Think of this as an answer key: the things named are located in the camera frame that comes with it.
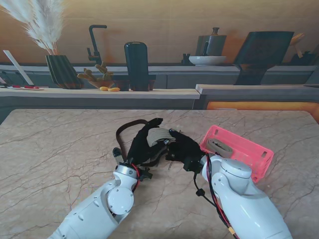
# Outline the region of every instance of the black glove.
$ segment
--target black glove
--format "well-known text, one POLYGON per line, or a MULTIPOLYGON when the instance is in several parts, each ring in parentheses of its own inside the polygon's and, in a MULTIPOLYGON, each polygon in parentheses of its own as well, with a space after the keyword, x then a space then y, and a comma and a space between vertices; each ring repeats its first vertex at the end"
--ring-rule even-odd
POLYGON ((199 162, 205 153, 200 150, 198 143, 173 129, 169 130, 169 134, 176 139, 176 142, 170 143, 167 146, 166 160, 184 163, 186 171, 200 171, 201 166, 199 162))
POLYGON ((149 121, 135 136, 129 150, 127 161, 135 165, 140 165, 148 159, 155 156, 161 149, 165 147, 163 142, 158 142, 156 145, 149 147, 147 136, 151 128, 158 128, 162 123, 162 118, 155 118, 149 121))

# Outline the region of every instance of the kettle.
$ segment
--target kettle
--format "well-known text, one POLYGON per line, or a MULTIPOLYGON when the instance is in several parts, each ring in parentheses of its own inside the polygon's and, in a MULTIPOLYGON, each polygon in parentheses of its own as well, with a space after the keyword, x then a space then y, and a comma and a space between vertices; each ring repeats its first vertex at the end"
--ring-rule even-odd
POLYGON ((211 35, 198 37, 196 56, 221 56, 227 35, 218 35, 218 30, 213 27, 211 35))

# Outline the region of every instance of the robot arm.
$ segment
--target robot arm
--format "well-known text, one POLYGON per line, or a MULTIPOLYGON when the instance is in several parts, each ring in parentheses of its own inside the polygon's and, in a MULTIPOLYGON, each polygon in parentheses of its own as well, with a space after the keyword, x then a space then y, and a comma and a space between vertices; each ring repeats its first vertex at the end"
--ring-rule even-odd
MULTIPOLYGON (((253 183, 249 166, 217 155, 211 157, 210 161, 211 185, 217 203, 238 238, 292 239, 275 205, 253 183)), ((202 170, 202 176, 207 181, 206 167, 207 162, 202 170)))
POLYGON ((113 174, 115 179, 76 206, 48 239, 107 238, 130 213, 137 183, 137 172, 128 165, 119 165, 113 174))

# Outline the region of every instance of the black vase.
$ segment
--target black vase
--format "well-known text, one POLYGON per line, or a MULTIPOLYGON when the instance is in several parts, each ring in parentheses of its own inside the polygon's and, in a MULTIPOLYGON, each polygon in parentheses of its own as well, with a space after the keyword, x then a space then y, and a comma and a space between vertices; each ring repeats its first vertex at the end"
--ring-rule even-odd
POLYGON ((53 82, 63 89, 82 89, 83 81, 77 78, 76 71, 66 56, 46 56, 53 82))
POLYGON ((143 42, 124 45, 126 64, 133 91, 149 91, 148 48, 143 42))

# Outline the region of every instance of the yellow connector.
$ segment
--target yellow connector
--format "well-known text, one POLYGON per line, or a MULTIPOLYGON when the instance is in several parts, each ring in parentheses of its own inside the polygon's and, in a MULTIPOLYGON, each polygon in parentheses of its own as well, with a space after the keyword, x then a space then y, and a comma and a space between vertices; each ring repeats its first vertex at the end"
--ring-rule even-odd
POLYGON ((233 229, 232 227, 229 227, 228 230, 230 231, 230 233, 231 233, 232 235, 235 234, 235 231, 234 231, 234 229, 233 229))

